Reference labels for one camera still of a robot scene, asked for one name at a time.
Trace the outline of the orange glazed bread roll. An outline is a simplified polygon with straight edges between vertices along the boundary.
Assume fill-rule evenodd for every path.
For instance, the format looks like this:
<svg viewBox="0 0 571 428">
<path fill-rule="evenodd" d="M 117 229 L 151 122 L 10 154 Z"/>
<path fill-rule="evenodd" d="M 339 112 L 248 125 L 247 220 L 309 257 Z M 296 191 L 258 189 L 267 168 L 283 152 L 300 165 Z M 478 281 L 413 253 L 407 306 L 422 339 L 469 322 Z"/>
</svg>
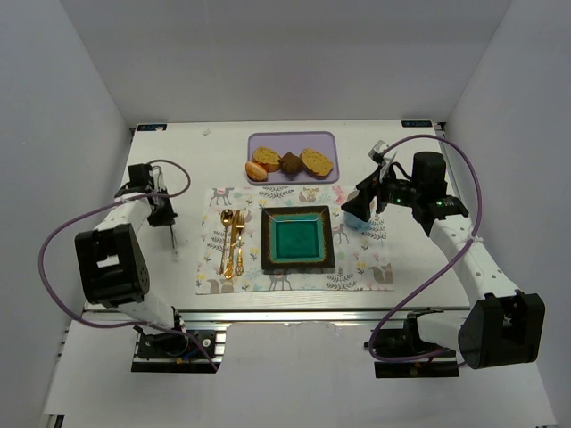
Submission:
<svg viewBox="0 0 571 428">
<path fill-rule="evenodd" d="M 269 173 L 265 168 L 253 161 L 247 161 L 244 164 L 244 170 L 246 175 L 253 182 L 264 182 L 269 176 Z"/>
</svg>

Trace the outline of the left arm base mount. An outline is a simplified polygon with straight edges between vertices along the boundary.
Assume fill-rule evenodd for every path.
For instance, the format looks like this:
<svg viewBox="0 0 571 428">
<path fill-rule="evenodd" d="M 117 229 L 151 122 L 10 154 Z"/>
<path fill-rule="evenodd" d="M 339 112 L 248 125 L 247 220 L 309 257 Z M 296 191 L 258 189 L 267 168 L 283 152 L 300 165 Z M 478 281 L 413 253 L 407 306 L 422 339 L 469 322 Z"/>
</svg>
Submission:
<svg viewBox="0 0 571 428">
<path fill-rule="evenodd" d="M 190 325 L 186 329 L 200 343 L 203 351 L 186 337 L 165 333 L 145 334 L 142 327 L 135 327 L 137 339 L 130 371 L 146 374 L 215 374 L 224 354 L 226 331 L 208 325 Z"/>
</svg>

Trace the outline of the silver serving tongs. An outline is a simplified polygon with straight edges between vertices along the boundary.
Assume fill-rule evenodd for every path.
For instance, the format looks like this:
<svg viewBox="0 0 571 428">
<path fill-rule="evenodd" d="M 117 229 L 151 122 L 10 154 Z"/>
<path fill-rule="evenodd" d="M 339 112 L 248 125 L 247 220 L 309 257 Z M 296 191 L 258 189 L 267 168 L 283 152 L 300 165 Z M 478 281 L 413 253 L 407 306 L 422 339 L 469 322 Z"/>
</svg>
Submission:
<svg viewBox="0 0 571 428">
<path fill-rule="evenodd" d="M 161 174 L 161 167 L 160 166 L 153 166 L 153 170 L 157 169 L 158 171 L 156 172 L 156 175 L 159 176 Z M 175 226 L 171 225 L 169 226 L 170 228 L 170 240 L 171 240 L 171 247 L 172 247 L 172 258 L 175 262 L 178 261 L 178 240 L 176 237 L 176 230 L 175 230 Z"/>
</svg>

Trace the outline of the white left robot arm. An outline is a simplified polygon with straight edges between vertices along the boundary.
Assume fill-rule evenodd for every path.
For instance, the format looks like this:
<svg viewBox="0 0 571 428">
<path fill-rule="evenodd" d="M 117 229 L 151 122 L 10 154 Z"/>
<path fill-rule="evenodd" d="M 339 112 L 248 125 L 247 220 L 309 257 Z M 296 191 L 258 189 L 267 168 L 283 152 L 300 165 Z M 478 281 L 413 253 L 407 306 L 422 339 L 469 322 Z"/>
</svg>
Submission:
<svg viewBox="0 0 571 428">
<path fill-rule="evenodd" d="M 177 213 L 173 210 L 161 167 L 128 167 L 128 182 L 115 194 L 115 205 L 94 229 L 75 237 L 84 295 L 88 302 L 117 309 L 149 329 L 157 325 L 184 332 L 179 313 L 151 291 L 150 273 L 137 232 L 143 225 L 167 228 L 173 251 Z"/>
</svg>

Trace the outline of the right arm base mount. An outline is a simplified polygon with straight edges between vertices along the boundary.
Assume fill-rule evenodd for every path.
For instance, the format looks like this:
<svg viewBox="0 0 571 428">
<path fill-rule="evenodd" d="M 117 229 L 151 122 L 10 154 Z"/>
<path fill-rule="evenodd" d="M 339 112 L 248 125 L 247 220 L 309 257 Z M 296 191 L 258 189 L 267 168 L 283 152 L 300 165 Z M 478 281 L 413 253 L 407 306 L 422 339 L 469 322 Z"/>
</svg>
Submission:
<svg viewBox="0 0 571 428">
<path fill-rule="evenodd" d="M 364 349 L 375 354 L 377 379 L 455 378 L 463 318 L 440 309 L 412 311 L 398 328 L 372 332 Z"/>
</svg>

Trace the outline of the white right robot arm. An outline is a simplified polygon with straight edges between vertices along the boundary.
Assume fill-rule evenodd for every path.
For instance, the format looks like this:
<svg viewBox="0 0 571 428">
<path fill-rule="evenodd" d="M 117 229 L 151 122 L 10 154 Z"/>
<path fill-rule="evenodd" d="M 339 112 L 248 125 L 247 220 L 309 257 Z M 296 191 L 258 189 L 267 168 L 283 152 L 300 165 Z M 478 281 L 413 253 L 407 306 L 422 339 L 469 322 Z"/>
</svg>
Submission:
<svg viewBox="0 0 571 428">
<path fill-rule="evenodd" d="M 434 358 L 454 351 L 472 369 L 534 362 L 539 353 L 545 305 L 506 277 L 484 244 L 462 201 L 447 193 L 446 163 L 437 152 L 418 152 L 412 173 L 400 179 L 382 159 L 342 206 L 362 222 L 387 205 L 407 207 L 426 236 L 441 250 L 468 297 L 470 311 L 455 316 L 440 309 L 407 315 L 396 339 L 375 329 L 368 348 L 383 362 Z"/>
</svg>

